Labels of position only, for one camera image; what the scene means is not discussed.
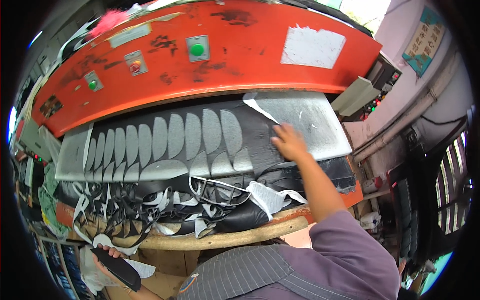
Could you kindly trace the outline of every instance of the person's hand holding leather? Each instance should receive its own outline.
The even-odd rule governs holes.
[[[290,124],[283,123],[273,127],[278,137],[272,137],[272,143],[283,157],[297,162],[308,155],[307,144],[301,132],[293,129]]]
[[[111,248],[109,246],[103,246],[102,244],[98,244],[99,248],[102,248],[105,251],[108,251],[108,254],[110,256],[113,256],[113,258],[125,258],[125,255],[121,252],[119,252],[116,248]],[[95,263],[95,266],[102,271],[103,274],[107,275],[110,279],[118,283],[121,287],[124,286],[125,284],[122,283],[118,278],[115,277],[99,260],[98,257],[92,253],[93,257],[93,262]]]

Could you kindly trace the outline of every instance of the green light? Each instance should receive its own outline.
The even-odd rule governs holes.
[[[91,90],[95,90],[95,88],[96,88],[96,81],[95,81],[95,80],[92,80],[92,82],[88,84],[88,88],[91,89]]]
[[[195,44],[190,47],[190,53],[195,56],[200,56],[204,53],[204,47],[202,44]]]

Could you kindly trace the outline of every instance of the black leather sheet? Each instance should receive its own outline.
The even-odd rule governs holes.
[[[270,142],[275,123],[241,100],[161,108],[96,122],[87,180],[137,182],[186,173],[208,178],[210,172],[229,176],[241,174],[249,163],[258,177],[285,162]]]

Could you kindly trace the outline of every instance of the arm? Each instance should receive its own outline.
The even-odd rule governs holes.
[[[345,210],[343,199],[335,186],[307,152],[301,133],[295,131],[290,124],[275,126],[274,130],[278,137],[273,137],[272,143],[286,159],[297,163],[315,222],[320,222],[339,210]]]
[[[102,246],[101,244],[98,244],[98,247],[103,248],[103,250],[105,251],[108,251],[108,254],[110,256],[113,256],[114,258],[118,258],[118,257],[125,258],[125,255],[117,251],[117,249],[115,248],[110,248],[109,246]],[[95,254],[92,253],[92,256],[93,256],[93,261],[96,267],[100,271],[102,271],[103,274],[107,275],[108,277],[113,279],[113,281],[115,281],[118,285],[125,288],[125,284],[121,282],[118,278],[116,278],[112,273],[110,273],[110,271],[108,271],[108,269],[105,268],[105,266],[98,260],[98,257]],[[137,292],[134,292],[129,288],[125,289],[125,292],[127,292],[128,295],[130,296],[130,299],[133,299],[133,300],[163,300],[161,297],[159,297],[157,294],[150,291],[143,285]]]

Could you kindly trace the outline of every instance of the green cloth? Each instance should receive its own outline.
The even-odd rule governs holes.
[[[66,237],[68,231],[71,229],[59,221],[57,221],[57,199],[53,197],[53,193],[57,188],[59,182],[55,180],[55,166],[49,163],[44,168],[45,177],[43,180],[43,186],[38,189],[38,199],[40,200],[40,206],[45,214],[45,217],[50,222],[50,226],[56,229],[54,234],[57,237]]]

